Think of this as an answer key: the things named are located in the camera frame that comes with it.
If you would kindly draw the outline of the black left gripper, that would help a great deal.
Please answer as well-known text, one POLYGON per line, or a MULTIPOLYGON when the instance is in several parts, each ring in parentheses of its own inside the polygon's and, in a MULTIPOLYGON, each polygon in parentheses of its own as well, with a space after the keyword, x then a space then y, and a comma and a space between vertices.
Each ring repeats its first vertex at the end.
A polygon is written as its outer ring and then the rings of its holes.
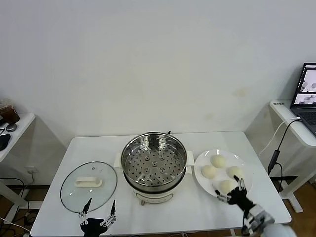
POLYGON ((79 213, 80 228, 84 237, 99 237, 106 232, 106 227, 110 227, 116 221, 116 200, 113 201, 110 215, 107 219, 86 218, 92 198, 84 205, 79 213))

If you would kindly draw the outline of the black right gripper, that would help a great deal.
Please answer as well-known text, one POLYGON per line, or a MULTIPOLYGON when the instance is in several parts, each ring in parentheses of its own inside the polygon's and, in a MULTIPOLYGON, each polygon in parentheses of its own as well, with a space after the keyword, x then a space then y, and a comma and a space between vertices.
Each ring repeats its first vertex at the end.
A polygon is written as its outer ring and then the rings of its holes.
POLYGON ((223 195, 218 189, 215 189, 217 199, 222 202, 227 202, 230 205, 237 205, 243 212, 248 212, 255 204, 247 198, 247 189, 243 178, 234 175, 234 179, 238 183, 238 187, 231 190, 228 195, 223 195))

